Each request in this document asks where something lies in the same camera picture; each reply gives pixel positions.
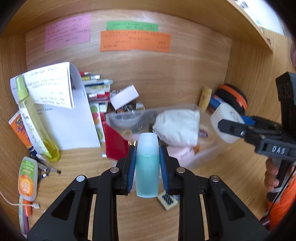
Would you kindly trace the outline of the person's right hand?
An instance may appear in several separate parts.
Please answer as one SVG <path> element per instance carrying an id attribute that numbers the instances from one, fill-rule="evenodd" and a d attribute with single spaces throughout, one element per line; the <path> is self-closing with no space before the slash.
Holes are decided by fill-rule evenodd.
<path id="1" fill-rule="evenodd" d="M 272 159 L 268 158 L 265 162 L 266 172 L 264 178 L 264 185 L 268 192 L 271 192 L 277 187 L 280 181 L 276 178 L 278 174 L 278 168 L 273 164 Z"/>

